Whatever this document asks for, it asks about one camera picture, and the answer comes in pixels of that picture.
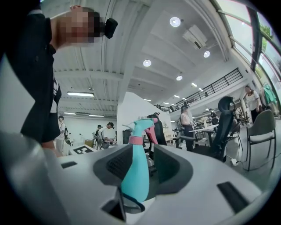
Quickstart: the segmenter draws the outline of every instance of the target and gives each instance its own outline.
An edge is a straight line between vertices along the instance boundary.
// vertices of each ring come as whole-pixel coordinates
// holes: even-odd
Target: fluorescent light
[[[70,95],[70,96],[85,96],[85,97],[93,97],[94,96],[93,93],[71,92],[71,91],[68,91],[67,94]]]
[[[149,67],[151,65],[151,61],[149,59],[144,60],[144,66]]]
[[[180,25],[180,19],[178,17],[172,17],[170,19],[170,25],[173,27],[178,27]]]
[[[76,115],[75,113],[72,113],[72,112],[64,112],[64,114],[68,114],[68,115]]]
[[[89,116],[94,116],[94,117],[104,117],[104,116],[101,116],[101,115],[89,115]]]
[[[204,56],[205,58],[208,58],[208,57],[210,56],[210,52],[209,52],[209,51],[205,51],[204,54],[203,54],[203,56]]]
[[[182,76],[177,76],[177,80],[178,80],[178,81],[180,81],[180,80],[182,80],[182,79],[183,79]]]

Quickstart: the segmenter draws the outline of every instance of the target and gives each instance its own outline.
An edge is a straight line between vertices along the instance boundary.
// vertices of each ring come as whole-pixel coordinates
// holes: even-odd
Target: railing
[[[243,76],[239,72],[238,68],[236,68],[224,77],[203,88],[201,91],[198,91],[195,94],[188,96],[187,98],[185,98],[185,100],[181,100],[173,106],[165,107],[157,105],[156,107],[160,107],[160,109],[164,112],[172,113],[181,109],[182,106],[190,106],[191,104],[222,90],[223,88],[231,85],[232,83],[240,80],[241,78],[243,78]]]

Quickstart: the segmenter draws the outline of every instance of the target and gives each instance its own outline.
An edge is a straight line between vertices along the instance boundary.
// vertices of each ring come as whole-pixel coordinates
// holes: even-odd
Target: teal spray bottle
[[[125,178],[121,183],[123,193],[133,197],[138,202],[144,202],[149,191],[149,172],[146,155],[144,152],[142,132],[150,131],[151,140],[157,144],[154,133],[154,118],[142,119],[134,122],[134,129],[129,143],[133,145],[133,161]]]

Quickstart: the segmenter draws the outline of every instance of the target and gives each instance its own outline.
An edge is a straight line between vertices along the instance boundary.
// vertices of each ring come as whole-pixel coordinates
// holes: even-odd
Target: power strip
[[[231,163],[232,163],[232,165],[233,165],[233,166],[237,166],[237,165],[238,165],[238,163],[237,163],[237,160],[236,160],[236,159],[232,159],[232,160],[231,160]]]

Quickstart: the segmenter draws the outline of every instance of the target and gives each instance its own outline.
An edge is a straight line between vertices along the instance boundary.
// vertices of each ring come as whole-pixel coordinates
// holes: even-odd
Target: air conditioner
[[[195,49],[201,49],[206,46],[207,38],[196,25],[189,28],[184,33],[183,38],[191,42]]]

